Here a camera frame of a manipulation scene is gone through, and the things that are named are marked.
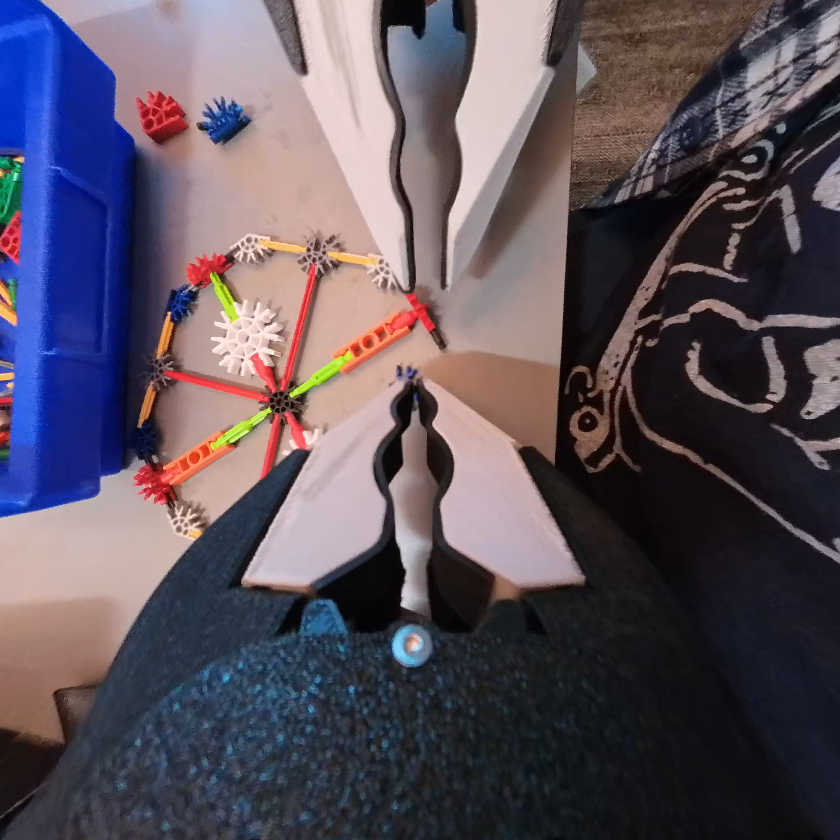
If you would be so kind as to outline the black printed t-shirt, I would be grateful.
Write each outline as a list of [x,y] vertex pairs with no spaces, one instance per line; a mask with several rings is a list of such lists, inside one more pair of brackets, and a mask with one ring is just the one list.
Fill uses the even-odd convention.
[[688,613],[838,838],[838,81],[570,218],[558,463]]

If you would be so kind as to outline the colourful toy wheel model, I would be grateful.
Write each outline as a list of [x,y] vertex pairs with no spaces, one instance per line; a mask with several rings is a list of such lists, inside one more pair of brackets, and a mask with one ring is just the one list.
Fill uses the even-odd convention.
[[[306,274],[306,285],[290,336],[277,319],[277,312],[259,301],[239,301],[226,280],[236,265],[257,265],[275,254],[295,256]],[[359,338],[344,343],[330,360],[302,380],[297,378],[298,359],[305,340],[309,316],[320,281],[343,266],[365,269],[379,289],[405,299],[403,309],[389,314]],[[222,306],[221,320],[214,324],[213,353],[230,375],[255,377],[261,388],[236,385],[181,369],[172,355],[175,330],[193,315],[200,294],[207,288]],[[303,426],[301,417],[311,391],[340,375],[348,375],[377,354],[423,329],[441,351],[447,341],[427,294],[404,291],[382,255],[358,255],[343,250],[335,236],[307,238],[304,244],[285,243],[262,234],[247,234],[223,254],[202,255],[185,269],[185,283],[170,291],[161,334],[147,358],[146,385],[132,448],[140,467],[133,484],[142,498],[164,508],[175,535],[195,541],[206,530],[204,509],[182,499],[179,489],[191,478],[234,452],[241,441],[262,425],[269,437],[260,475],[267,476],[277,461],[283,434],[290,436],[290,451],[310,449],[322,435],[319,428]],[[252,416],[210,434],[165,463],[161,432],[154,421],[155,402],[175,383],[189,384],[216,393],[240,397],[256,405]]]

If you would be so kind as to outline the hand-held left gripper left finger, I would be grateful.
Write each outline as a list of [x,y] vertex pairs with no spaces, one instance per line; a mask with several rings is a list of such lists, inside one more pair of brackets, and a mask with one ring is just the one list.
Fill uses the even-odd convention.
[[388,386],[306,453],[246,569],[246,587],[296,594],[401,594],[389,485],[403,465],[415,383]]

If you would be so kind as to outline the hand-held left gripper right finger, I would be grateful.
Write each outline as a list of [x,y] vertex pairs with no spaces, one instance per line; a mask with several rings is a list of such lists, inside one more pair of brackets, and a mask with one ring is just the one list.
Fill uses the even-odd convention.
[[433,381],[417,387],[417,405],[441,547],[519,592],[584,585],[518,441]]

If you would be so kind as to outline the pile of colourful toy pieces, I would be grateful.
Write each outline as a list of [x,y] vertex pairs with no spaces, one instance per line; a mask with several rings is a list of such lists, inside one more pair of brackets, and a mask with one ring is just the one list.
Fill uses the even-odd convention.
[[1,154],[1,463],[7,465],[12,447],[15,387],[18,378],[18,293],[23,228],[25,155]]

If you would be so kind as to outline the red toy connector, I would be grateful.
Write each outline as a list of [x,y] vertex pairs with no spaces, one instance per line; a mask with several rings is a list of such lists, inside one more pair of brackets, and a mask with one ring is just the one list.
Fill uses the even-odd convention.
[[147,91],[135,104],[144,134],[156,144],[166,144],[189,129],[183,108],[162,91]]

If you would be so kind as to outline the blue plastic bin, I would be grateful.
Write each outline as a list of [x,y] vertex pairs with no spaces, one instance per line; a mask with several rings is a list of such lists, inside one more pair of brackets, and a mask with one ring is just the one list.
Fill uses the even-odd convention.
[[94,497],[122,467],[134,142],[112,71],[41,2],[2,2],[3,153],[24,157],[3,517]]

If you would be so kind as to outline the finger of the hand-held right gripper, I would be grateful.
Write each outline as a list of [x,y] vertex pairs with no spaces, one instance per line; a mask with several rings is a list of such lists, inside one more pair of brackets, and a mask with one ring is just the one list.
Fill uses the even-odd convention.
[[557,5],[460,2],[469,68],[455,115],[459,177],[446,222],[444,289],[476,254],[552,81]]
[[403,291],[416,284],[413,212],[401,176],[406,124],[387,59],[384,3],[295,2],[302,88],[353,198]]

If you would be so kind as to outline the plaid flannel shirt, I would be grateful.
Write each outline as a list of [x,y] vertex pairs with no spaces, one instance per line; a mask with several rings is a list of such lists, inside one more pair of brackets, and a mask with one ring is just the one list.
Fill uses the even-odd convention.
[[773,2],[711,66],[633,166],[586,208],[657,195],[820,97],[839,72],[839,2]]

